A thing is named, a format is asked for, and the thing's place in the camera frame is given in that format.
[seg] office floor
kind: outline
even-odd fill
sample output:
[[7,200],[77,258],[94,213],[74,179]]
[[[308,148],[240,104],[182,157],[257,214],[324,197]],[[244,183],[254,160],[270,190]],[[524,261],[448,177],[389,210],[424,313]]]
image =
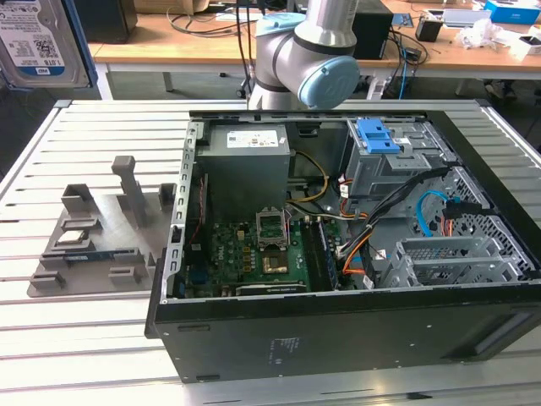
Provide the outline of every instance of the office floor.
[[[236,99],[242,80],[239,76],[220,78],[214,74],[172,74],[175,90],[164,91],[161,74],[117,73],[112,76],[118,100],[137,99]],[[454,99],[457,80],[416,79],[407,98]],[[499,113],[521,134],[525,134],[533,120],[541,114],[541,106],[534,106],[532,84],[514,84],[518,100],[495,105]],[[360,92],[355,97],[364,98]],[[470,80],[464,91],[466,98],[487,99],[483,83]],[[57,99],[99,99],[96,90],[38,90],[31,93],[0,90],[0,179],[25,148],[43,118]],[[528,140],[533,146],[541,144],[541,121],[531,131]]]

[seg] blue cable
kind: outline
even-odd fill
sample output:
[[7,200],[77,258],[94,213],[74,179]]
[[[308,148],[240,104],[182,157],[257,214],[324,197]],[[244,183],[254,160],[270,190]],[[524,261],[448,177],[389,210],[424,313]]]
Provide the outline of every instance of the blue cable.
[[448,201],[449,198],[447,195],[445,195],[442,192],[439,192],[437,190],[427,190],[423,193],[423,195],[420,197],[419,201],[417,202],[417,205],[415,206],[415,214],[417,215],[417,220],[419,222],[419,226],[423,230],[424,235],[427,237],[432,237],[432,232],[430,231],[429,226],[426,225],[426,221],[424,220],[423,216],[423,200],[426,199],[428,195],[436,195],[443,199],[443,201]]
[[407,56],[404,48],[402,48],[402,55],[404,56],[404,69],[402,70],[402,85],[400,86],[400,95],[398,96],[398,100],[402,99],[402,95],[404,94],[404,84],[406,83]]

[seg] black speaker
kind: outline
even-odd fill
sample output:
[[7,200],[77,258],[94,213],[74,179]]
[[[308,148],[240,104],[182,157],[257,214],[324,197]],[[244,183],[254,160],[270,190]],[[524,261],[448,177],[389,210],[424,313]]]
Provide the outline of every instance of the black speaker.
[[380,0],[358,2],[353,20],[353,33],[357,45],[353,56],[356,59],[382,59],[389,36],[393,13]]
[[442,25],[443,21],[439,19],[424,19],[421,17],[415,30],[415,37],[419,41],[436,42]]
[[74,0],[88,42],[123,44],[137,25],[134,0]]

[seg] blue cap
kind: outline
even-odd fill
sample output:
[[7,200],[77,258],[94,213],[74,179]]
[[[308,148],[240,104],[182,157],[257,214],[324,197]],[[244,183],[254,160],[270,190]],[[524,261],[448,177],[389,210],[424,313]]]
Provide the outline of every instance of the blue cap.
[[255,36],[265,36],[275,34],[281,31],[293,30],[301,24],[306,16],[299,13],[275,13],[264,15],[257,22],[257,31]]
[[310,108],[334,108],[352,95],[359,76],[355,58],[332,58],[303,81],[298,88],[298,99]]

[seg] white label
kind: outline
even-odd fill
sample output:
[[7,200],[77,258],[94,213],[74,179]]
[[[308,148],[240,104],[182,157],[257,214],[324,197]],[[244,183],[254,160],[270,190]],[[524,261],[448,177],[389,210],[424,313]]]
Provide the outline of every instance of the white label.
[[374,283],[372,282],[372,279],[370,279],[370,278],[367,277],[366,275],[364,275],[364,277],[363,277],[363,285],[364,285],[367,289],[373,289],[373,288],[374,288]]
[[64,260],[66,260],[66,261],[86,261],[86,260],[88,260],[88,256],[86,256],[86,255],[66,256],[66,257],[64,257]]
[[347,199],[349,197],[349,188],[347,187],[346,184],[340,185],[340,196],[343,197],[344,199]]
[[264,131],[230,131],[227,148],[265,148],[278,146],[278,133],[273,129]]
[[64,61],[51,31],[38,20],[39,2],[0,4],[0,38],[14,65],[33,75],[61,74]]
[[395,141],[395,144],[412,144],[411,142],[409,142],[409,139],[404,137],[404,138],[393,138],[392,139],[393,141]]
[[375,258],[374,258],[376,261],[377,260],[386,260],[387,259],[387,253],[385,252],[385,250],[379,250],[379,251],[376,251],[375,252]]

